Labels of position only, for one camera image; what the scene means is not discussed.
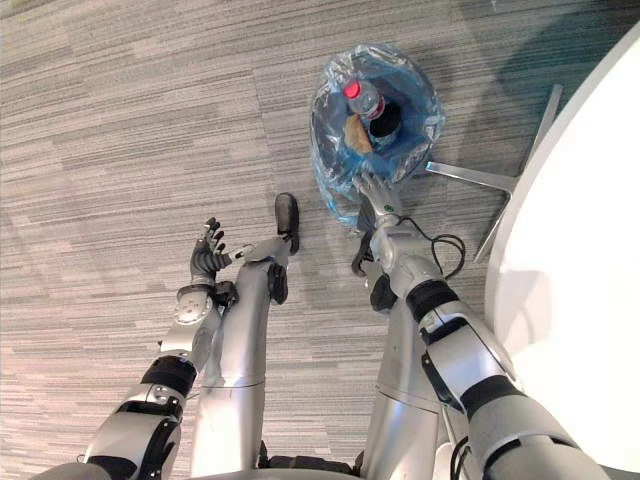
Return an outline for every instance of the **blue plastic bag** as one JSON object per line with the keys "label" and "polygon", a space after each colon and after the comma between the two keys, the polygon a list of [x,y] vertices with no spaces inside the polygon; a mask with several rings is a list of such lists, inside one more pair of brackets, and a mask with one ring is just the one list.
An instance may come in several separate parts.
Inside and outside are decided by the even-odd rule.
{"label": "blue plastic bag", "polygon": [[[351,112],[342,89],[351,80],[371,82],[400,106],[401,126],[389,145],[360,154],[345,143]],[[360,200],[353,177],[363,169],[392,186],[411,176],[437,140],[445,117],[429,79],[403,53],[388,45],[358,45],[334,55],[324,68],[311,111],[313,172],[329,210],[356,227]]]}

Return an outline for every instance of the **white table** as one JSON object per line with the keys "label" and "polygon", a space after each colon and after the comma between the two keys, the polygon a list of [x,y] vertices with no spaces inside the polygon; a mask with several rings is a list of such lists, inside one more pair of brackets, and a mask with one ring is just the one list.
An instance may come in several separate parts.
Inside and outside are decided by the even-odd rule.
{"label": "white table", "polygon": [[526,392],[603,465],[640,472],[640,24],[531,158],[489,261],[486,318]]}

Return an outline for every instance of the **gray carpet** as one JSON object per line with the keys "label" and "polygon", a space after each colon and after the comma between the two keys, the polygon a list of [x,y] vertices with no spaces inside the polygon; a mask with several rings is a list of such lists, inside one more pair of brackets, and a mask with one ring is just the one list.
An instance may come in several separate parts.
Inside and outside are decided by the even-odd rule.
{"label": "gray carpet", "polygon": [[[311,173],[309,103],[328,56],[366,41],[405,50],[448,115],[437,160],[515,174],[550,85],[566,102],[640,18],[637,2],[575,0],[2,8],[3,479],[84,451],[154,357],[200,222],[218,216],[233,245],[266,238],[282,190],[300,200],[302,248],[289,301],[271,311],[264,438],[272,454],[352,461],[386,325],[350,272],[357,240]],[[433,177],[404,198],[426,231],[472,253],[502,202]],[[478,310],[484,275],[469,263],[452,281]]]}

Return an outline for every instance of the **black cable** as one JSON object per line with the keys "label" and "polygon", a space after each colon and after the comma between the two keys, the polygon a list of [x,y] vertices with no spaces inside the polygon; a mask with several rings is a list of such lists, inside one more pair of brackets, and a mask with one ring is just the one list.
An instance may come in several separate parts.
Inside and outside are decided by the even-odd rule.
{"label": "black cable", "polygon": [[400,220],[398,220],[397,225],[400,225],[402,222],[406,222],[406,221],[411,222],[413,226],[416,228],[416,230],[420,232],[420,235],[422,235],[428,242],[431,242],[431,255],[433,255],[433,261],[435,262],[436,266],[440,270],[440,273],[442,273],[443,275],[444,275],[444,270],[442,269],[442,264],[440,263],[440,259],[438,258],[438,254],[436,252],[436,244],[446,243],[447,245],[451,245],[456,250],[458,250],[458,253],[460,254],[460,260],[458,260],[458,264],[456,265],[456,268],[454,268],[451,273],[444,275],[445,280],[449,280],[450,278],[460,273],[460,271],[464,267],[464,260],[467,254],[467,247],[465,246],[464,242],[460,237],[458,237],[457,235],[453,235],[451,233],[442,233],[440,235],[437,235],[431,238],[429,235],[427,235],[422,231],[422,229],[418,226],[418,224],[415,222],[413,218],[406,217],[406,216],[400,217]]}
{"label": "black cable", "polygon": [[456,444],[455,448],[453,449],[453,453],[451,454],[451,462],[449,463],[449,478],[451,480],[456,480],[457,478],[456,471],[459,470],[460,464],[456,466],[456,459],[458,458],[458,454],[460,453],[460,450],[467,444],[468,441],[469,441],[469,437],[464,437],[462,440],[460,440]]}
{"label": "black cable", "polygon": [[460,473],[462,472],[462,465],[464,464],[464,459],[471,452],[471,448],[467,445],[462,451],[462,455],[460,455],[460,460],[458,460],[458,466],[456,467],[456,472],[453,476],[453,480],[460,479]]}

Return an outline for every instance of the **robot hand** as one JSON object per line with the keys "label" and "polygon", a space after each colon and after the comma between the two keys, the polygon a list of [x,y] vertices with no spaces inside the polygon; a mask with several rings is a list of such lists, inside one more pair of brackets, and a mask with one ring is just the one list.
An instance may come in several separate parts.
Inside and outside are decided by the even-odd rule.
{"label": "robot hand", "polygon": [[398,223],[398,218],[402,215],[400,197],[380,177],[362,172],[353,179],[353,184],[362,199],[358,218],[361,230]]}
{"label": "robot hand", "polygon": [[219,229],[220,222],[215,217],[203,225],[191,254],[190,269],[194,280],[215,283],[216,274],[233,262],[231,256],[224,253],[226,245],[220,242],[224,232]]}

